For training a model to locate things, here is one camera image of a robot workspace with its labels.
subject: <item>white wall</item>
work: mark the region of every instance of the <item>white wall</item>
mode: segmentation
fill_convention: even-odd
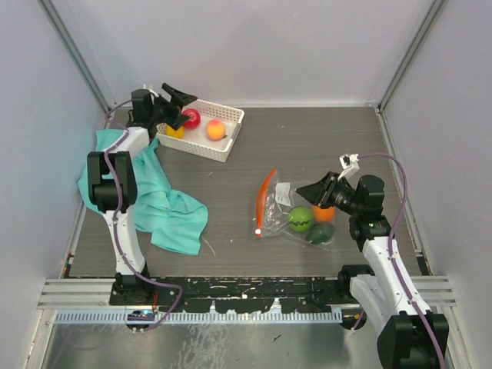
[[[103,113],[37,2],[0,2],[0,34],[0,367],[17,369]]]
[[[108,100],[380,101],[431,0],[54,0]]]
[[[492,2],[447,3],[390,102],[425,250],[448,274],[481,367],[492,361]]]

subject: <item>clear plastic bag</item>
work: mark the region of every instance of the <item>clear plastic bag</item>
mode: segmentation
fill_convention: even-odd
[[[313,206],[295,191],[309,184],[309,181],[280,181],[277,170],[273,169],[256,199],[256,235],[282,234],[300,244],[327,250],[334,240],[334,208]]]

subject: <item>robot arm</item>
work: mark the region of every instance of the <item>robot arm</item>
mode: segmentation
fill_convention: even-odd
[[[109,153],[106,153],[118,176],[123,198],[116,224],[113,215],[118,206],[118,189],[112,178],[105,177],[109,174],[105,151],[93,151],[87,159],[89,199],[92,204],[98,206],[106,220],[115,248],[114,291],[117,294],[131,294],[134,291],[148,294],[152,289],[151,285],[134,276],[132,269],[123,261],[122,255],[126,256],[135,271],[147,278],[150,277],[133,221],[132,205],[137,201],[138,190],[131,160],[149,145],[160,123],[165,122],[173,129],[180,128],[189,119],[187,115],[181,114],[182,108],[197,100],[196,96],[185,94],[165,83],[162,89],[171,96],[170,101],[146,88],[131,93],[132,110],[128,129],[122,132],[118,140],[110,146]],[[118,233],[122,253],[118,250],[115,231]]]
[[[382,215],[384,182],[364,175],[356,189],[348,183],[359,169],[357,162],[357,154],[341,156],[340,175],[328,172],[297,193],[320,208],[335,206],[351,216],[351,237],[369,266],[345,265],[338,280],[374,325],[383,368],[442,369],[449,332],[446,318],[432,313],[401,260],[394,232]],[[443,353],[440,360],[436,348]]]

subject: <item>white basket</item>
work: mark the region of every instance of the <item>white basket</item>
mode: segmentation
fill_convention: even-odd
[[[194,101],[184,108],[193,108],[200,112],[200,125],[193,130],[185,129],[183,138],[165,135],[165,124],[158,125],[157,138],[161,145],[203,156],[204,158],[226,161],[241,129],[244,111],[203,100]],[[225,125],[227,137],[220,141],[210,141],[206,135],[207,123],[214,118],[222,120]]]

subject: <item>wooden tabletop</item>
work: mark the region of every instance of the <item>wooden tabletop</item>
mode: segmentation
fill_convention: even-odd
[[[338,212],[329,251],[302,246],[286,237],[257,238],[254,204],[272,168],[282,181],[318,181],[340,171],[344,153],[386,151],[372,108],[249,108],[225,163],[159,146],[156,154],[173,188],[208,207],[209,220],[199,255],[165,251],[138,233],[153,276],[336,275],[344,264],[365,260],[348,233],[348,216]],[[385,159],[366,159],[351,179],[373,174],[385,182],[384,214],[396,217],[400,199]],[[397,229],[401,256],[412,275],[420,271],[407,226]],[[103,218],[87,210],[71,276],[113,276],[115,253]]]

